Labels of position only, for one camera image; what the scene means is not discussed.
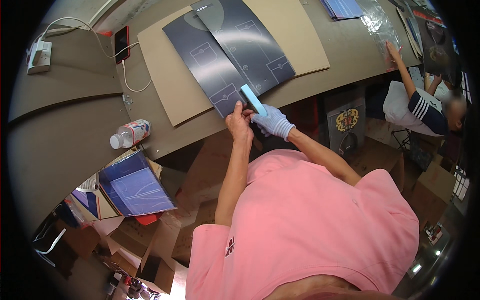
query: small foam piece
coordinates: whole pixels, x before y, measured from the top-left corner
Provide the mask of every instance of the small foam piece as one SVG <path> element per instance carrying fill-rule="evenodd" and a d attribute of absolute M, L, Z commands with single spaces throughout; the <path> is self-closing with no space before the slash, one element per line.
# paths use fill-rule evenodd
<path fill-rule="evenodd" d="M 244 84 L 244 85 L 241 86 L 240 90 L 243 92 L 245 97 L 247 97 L 248 102 L 250 102 L 250 104 L 253 106 L 255 111 L 259 115 L 266 117 L 267 111 L 265 110 L 264 106 L 260 103 L 257 96 L 255 96 L 255 94 L 252 92 L 250 87 L 248 85 Z"/>

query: window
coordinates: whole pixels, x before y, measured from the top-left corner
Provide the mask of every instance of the window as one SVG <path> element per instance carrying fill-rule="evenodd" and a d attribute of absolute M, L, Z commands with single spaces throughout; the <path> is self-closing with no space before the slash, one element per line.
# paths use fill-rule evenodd
<path fill-rule="evenodd" d="M 467 73 L 462 72 L 462 92 L 465 98 L 472 103 L 472 97 L 470 96 L 470 88 L 468 86 Z"/>
<path fill-rule="evenodd" d="M 465 177 L 465 171 L 456 166 L 455 168 L 455 187 L 453 188 L 453 194 L 460 200 L 463 201 L 463 197 L 465 197 L 465 193 L 467 192 L 468 185 L 470 184 L 470 180 Z"/>

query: plastic bag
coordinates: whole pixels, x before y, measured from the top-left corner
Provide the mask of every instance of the plastic bag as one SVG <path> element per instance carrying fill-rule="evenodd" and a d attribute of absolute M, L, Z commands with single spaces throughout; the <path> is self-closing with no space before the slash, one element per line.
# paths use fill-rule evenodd
<path fill-rule="evenodd" d="M 377 44 L 377 48 L 384 57 L 387 72 L 393 71 L 396 65 L 390 59 L 386 42 L 390 41 L 399 51 L 402 48 L 400 38 L 393 28 L 393 24 L 388 19 L 383 8 L 377 0 L 356 0 L 363 11 L 361 20 L 367 27 L 370 36 Z"/>
<path fill-rule="evenodd" d="M 80 225 L 80 228 L 83 229 L 87 226 L 90 226 L 90 221 L 88 221 L 85 216 L 83 215 L 82 211 L 78 206 L 75 204 L 75 202 L 72 199 L 71 195 L 68 195 L 64 200 L 65 204 L 68 206 L 68 208 L 72 211 L 73 216 L 75 217 L 75 220 L 77 220 L 78 224 Z"/>

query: smartphone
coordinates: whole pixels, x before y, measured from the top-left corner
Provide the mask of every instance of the smartphone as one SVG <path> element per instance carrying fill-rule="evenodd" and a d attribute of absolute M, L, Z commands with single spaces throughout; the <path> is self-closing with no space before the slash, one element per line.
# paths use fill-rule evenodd
<path fill-rule="evenodd" d="M 115 34 L 115 54 L 128 45 L 130 45 L 130 41 L 128 39 L 128 26 L 125 26 Z M 115 57 L 115 61 L 117 64 L 119 64 L 122 60 L 126 60 L 129 56 L 130 48 L 127 48 Z"/>

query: pink t-shirt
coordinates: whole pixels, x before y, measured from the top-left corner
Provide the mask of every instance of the pink t-shirt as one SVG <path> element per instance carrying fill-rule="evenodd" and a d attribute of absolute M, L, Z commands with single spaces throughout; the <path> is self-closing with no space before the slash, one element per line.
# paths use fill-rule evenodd
<path fill-rule="evenodd" d="M 186 299 L 263 299 L 327 274 L 391 293 L 415 258 L 419 222 L 386 170 L 355 187 L 294 150 L 249 164 L 232 226 L 193 232 Z"/>

